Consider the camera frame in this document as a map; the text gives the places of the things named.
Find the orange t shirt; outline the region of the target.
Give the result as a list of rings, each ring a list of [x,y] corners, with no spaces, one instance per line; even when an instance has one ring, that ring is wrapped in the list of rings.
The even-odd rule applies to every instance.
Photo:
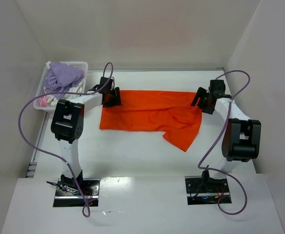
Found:
[[[186,152],[199,133],[202,111],[191,103],[194,92],[121,90],[121,105],[102,109],[100,129],[163,132]]]

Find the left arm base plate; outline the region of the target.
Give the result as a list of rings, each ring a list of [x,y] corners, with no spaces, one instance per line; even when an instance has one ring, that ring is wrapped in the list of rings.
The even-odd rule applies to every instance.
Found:
[[[98,207],[100,180],[97,178],[84,180],[81,184],[81,190],[89,206]],[[53,207],[83,207],[84,205],[85,202],[78,189],[61,185],[61,180],[59,179],[56,186]]]

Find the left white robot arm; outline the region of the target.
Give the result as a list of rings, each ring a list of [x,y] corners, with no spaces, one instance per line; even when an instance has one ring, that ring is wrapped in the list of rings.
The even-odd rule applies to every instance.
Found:
[[[86,95],[72,100],[58,101],[51,124],[51,132],[57,139],[62,163],[60,186],[78,189],[83,185],[82,169],[79,162],[78,141],[83,132],[84,114],[89,110],[103,106],[109,108],[121,105],[119,87],[115,87],[114,77],[101,77],[100,83],[90,89]]]

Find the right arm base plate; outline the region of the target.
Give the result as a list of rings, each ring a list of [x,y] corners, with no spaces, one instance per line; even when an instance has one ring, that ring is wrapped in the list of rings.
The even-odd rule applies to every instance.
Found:
[[[205,184],[202,184],[201,176],[186,176],[184,179],[188,205],[217,204],[220,198],[220,204],[232,203],[226,179]]]

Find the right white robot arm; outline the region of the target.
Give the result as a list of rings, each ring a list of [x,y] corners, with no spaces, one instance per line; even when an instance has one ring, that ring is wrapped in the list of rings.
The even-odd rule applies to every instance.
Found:
[[[223,80],[213,79],[208,89],[198,88],[191,105],[199,107],[206,114],[217,112],[224,119],[220,134],[198,164],[198,168],[203,169],[199,189],[211,192],[214,188],[223,186],[227,175],[240,163],[258,157],[261,123],[244,114],[233,97],[225,93]],[[202,163],[220,139],[223,140],[221,159],[211,166],[203,167]]]

